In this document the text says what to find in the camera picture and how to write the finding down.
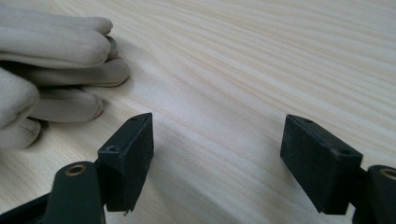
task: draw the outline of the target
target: wood grain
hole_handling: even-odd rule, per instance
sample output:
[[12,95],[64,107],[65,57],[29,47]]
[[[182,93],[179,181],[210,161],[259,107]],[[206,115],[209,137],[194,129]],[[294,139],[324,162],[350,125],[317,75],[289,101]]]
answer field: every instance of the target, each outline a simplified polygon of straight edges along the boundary
[[0,212],[93,161],[129,117],[152,112],[155,156],[132,214],[108,223],[350,223],[320,215],[279,158],[286,114],[314,120],[395,166],[393,1],[0,1],[102,16],[131,67],[117,88],[85,88],[101,117],[50,123],[33,146],[0,151]]

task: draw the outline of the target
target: black plastic part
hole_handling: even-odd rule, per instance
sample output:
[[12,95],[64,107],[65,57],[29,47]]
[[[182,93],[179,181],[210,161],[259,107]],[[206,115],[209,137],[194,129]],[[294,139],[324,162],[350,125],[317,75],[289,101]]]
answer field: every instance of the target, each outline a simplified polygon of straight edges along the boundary
[[280,156],[319,212],[346,213],[359,151],[312,120],[287,115]]
[[134,210],[146,181],[153,149],[150,113],[128,119],[99,149],[95,163],[108,211]]
[[373,208],[367,195],[367,183],[369,178],[367,172],[360,168],[356,177],[351,180],[350,202],[355,206],[355,214],[352,218],[353,224],[377,224]]
[[1,224],[38,224],[46,212],[49,194],[16,207],[0,216]]
[[43,223],[106,223],[94,163],[75,162],[56,173]]
[[371,166],[367,171],[367,195],[376,220],[381,224],[396,223],[396,169]]

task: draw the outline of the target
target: gloved hand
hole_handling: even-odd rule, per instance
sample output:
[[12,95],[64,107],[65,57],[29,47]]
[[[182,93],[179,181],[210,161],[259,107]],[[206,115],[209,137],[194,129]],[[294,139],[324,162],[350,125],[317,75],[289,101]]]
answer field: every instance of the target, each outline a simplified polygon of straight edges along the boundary
[[80,122],[101,113],[98,97],[64,86],[112,87],[128,78],[106,36],[111,29],[105,18],[0,7],[0,148],[29,146],[40,132],[35,119]]

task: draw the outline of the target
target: wooden table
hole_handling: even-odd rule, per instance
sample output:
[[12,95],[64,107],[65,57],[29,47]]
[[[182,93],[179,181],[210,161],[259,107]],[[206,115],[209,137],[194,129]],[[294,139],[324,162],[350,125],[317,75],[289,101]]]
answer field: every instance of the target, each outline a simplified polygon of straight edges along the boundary
[[131,78],[89,87],[87,123],[49,123],[0,151],[0,212],[47,193],[58,169],[94,161],[129,117],[152,112],[155,156],[136,209],[108,223],[350,223],[318,214],[279,158],[285,116],[314,120],[395,166],[396,4],[391,1],[5,1],[102,16]]

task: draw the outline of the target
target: white glove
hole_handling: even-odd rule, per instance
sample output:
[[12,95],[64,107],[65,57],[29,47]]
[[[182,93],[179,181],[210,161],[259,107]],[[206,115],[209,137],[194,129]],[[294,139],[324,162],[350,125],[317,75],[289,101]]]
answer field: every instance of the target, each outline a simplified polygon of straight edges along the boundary
[[99,98],[64,86],[112,87],[128,78],[127,64],[114,59],[116,42],[106,36],[111,28],[105,18],[0,7],[0,148],[34,142],[35,119],[80,122],[101,113]]

